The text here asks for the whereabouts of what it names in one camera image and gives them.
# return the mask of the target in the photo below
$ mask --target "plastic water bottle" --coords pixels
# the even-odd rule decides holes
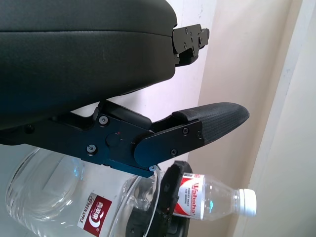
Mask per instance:
[[[234,190],[211,176],[185,173],[173,215],[213,221],[231,213],[256,215],[256,194],[250,189]]]

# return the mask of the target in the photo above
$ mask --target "red bottle label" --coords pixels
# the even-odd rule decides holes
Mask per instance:
[[[178,202],[173,215],[187,218],[203,219],[205,189],[204,175],[184,173],[179,192]]]
[[[112,202],[104,197],[91,193],[81,212],[78,226],[99,237],[103,222]]]

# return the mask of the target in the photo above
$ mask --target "metal bracket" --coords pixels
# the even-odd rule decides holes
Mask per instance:
[[[173,30],[173,54],[176,67],[193,63],[198,52],[208,44],[209,29],[202,29],[200,24]]]

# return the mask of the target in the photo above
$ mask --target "wall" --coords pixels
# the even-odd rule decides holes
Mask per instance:
[[[256,185],[258,214],[246,223],[244,237],[316,236],[315,62],[316,10]]]
[[[289,35],[283,40],[292,2],[218,2],[199,104],[239,103],[248,108],[250,119],[229,135],[190,153],[189,162],[195,172],[212,174],[233,188],[245,185],[245,172],[254,164],[256,156],[252,154],[259,149],[269,116],[269,106],[263,108],[267,100],[273,101],[279,80],[273,76],[277,73],[275,65],[279,60],[284,63],[280,48],[291,38]],[[299,9],[301,1],[295,2]],[[231,217],[212,223],[192,221],[189,236],[231,235],[230,223]]]

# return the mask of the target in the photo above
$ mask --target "screw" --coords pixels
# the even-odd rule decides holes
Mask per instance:
[[[166,184],[166,185],[164,186],[164,191],[165,191],[165,192],[168,192],[169,189],[170,189],[170,185],[169,185],[169,184]]]
[[[108,123],[108,121],[109,121],[109,119],[108,119],[106,116],[101,116],[101,117],[99,118],[99,123],[100,123],[101,125],[106,125],[106,124]]]
[[[149,167],[149,170],[150,170],[150,171],[155,171],[155,170],[156,170],[156,166],[153,165],[153,166]]]
[[[26,134],[31,134],[35,131],[35,128],[32,125],[26,125],[24,131]]]
[[[183,128],[182,133],[187,135],[189,133],[189,129],[187,127]]]
[[[171,150],[171,156],[172,157],[175,157],[177,155],[177,153],[178,153],[177,150],[175,150],[175,149]]]
[[[201,138],[202,137],[202,132],[201,131],[197,131],[197,138]]]
[[[94,146],[92,144],[87,146],[87,152],[88,153],[94,153],[96,150],[97,150],[96,146]]]

